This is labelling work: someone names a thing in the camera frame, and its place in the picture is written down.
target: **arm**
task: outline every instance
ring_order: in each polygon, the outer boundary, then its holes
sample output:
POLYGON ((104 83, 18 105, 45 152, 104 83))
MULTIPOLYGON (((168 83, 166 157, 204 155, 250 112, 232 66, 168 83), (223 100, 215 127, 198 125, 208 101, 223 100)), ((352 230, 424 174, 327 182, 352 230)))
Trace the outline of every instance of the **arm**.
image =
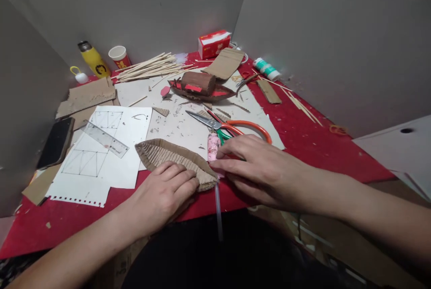
POLYGON ((253 135, 228 140, 217 160, 236 187, 262 204, 337 218, 431 270, 431 210, 380 192, 346 175, 314 168, 253 135))
POLYGON ((195 176, 164 162, 129 199, 49 251, 8 288, 79 288, 116 253, 179 213, 199 186, 195 176))

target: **ruler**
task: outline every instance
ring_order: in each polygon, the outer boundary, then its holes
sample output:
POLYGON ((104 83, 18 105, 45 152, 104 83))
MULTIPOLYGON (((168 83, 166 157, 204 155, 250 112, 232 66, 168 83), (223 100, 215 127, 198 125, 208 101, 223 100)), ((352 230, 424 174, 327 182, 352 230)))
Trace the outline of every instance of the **ruler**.
POLYGON ((84 120, 84 122, 87 123, 87 125, 81 128, 84 133, 99 142, 104 148, 108 149, 119 158, 122 158, 124 154, 126 154, 129 149, 126 144, 121 143, 118 139, 109 135, 101 128, 98 128, 92 122, 89 122, 88 120, 84 120))

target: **cardboard boat model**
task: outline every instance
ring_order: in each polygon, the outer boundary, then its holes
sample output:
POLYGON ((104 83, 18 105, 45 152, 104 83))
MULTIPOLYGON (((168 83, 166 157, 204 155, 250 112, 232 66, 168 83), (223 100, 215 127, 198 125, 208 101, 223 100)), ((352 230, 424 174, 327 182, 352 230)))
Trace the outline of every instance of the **cardboard boat model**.
POLYGON ((203 72, 187 71, 182 78, 168 81, 171 90, 187 99, 217 102, 236 93, 216 83, 216 77, 203 72))
POLYGON ((142 163, 150 171, 154 171, 165 161, 173 161, 196 172, 199 192, 209 190, 216 185, 217 173, 210 168, 204 158, 185 147, 155 138, 136 144, 135 148, 142 163))

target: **yellow water bottle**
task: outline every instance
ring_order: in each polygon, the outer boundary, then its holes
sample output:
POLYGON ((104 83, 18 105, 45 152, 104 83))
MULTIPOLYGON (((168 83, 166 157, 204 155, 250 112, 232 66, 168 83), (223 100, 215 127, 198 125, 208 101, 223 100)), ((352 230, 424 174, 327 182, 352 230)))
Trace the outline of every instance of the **yellow water bottle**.
POLYGON ((78 43, 81 55, 84 61, 90 66, 90 69, 94 72, 95 76, 99 79, 111 76, 111 70, 103 61, 99 52, 91 46, 87 41, 78 43))

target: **red tabletop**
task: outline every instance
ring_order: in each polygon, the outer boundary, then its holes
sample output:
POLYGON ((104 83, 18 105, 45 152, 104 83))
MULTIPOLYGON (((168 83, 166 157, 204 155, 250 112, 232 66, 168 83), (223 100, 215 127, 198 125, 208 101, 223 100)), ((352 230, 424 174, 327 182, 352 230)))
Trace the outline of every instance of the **red tabletop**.
MULTIPOLYGON (((199 67, 210 64, 210 62, 195 62, 195 59, 200 60, 199 54, 190 53, 186 64, 195 64, 199 67)), ((249 60, 241 65, 240 73, 252 72, 251 64, 252 61, 249 60)), ((249 83, 248 86, 265 113, 269 114, 286 147, 286 152, 309 165, 347 174, 363 183, 394 178, 392 173, 354 144, 349 136, 330 133, 331 122, 305 101, 302 103, 320 120, 323 127, 313 123, 298 110, 280 88, 274 87, 283 102, 270 104, 256 83, 249 83)), ((136 188, 148 175, 149 171, 138 173, 136 188)), ((17 211, 8 237, 0 249, 0 259, 49 249, 60 244, 117 207, 134 191, 135 189, 111 188, 104 208, 56 200, 47 200, 38 207, 23 197, 22 206, 17 211)), ((238 193, 226 180, 223 180, 220 185, 220 201, 222 212, 255 204, 250 198, 238 193)), ((198 194, 196 201, 179 217, 179 220, 197 218, 215 212, 215 194, 214 190, 210 190, 198 194)))

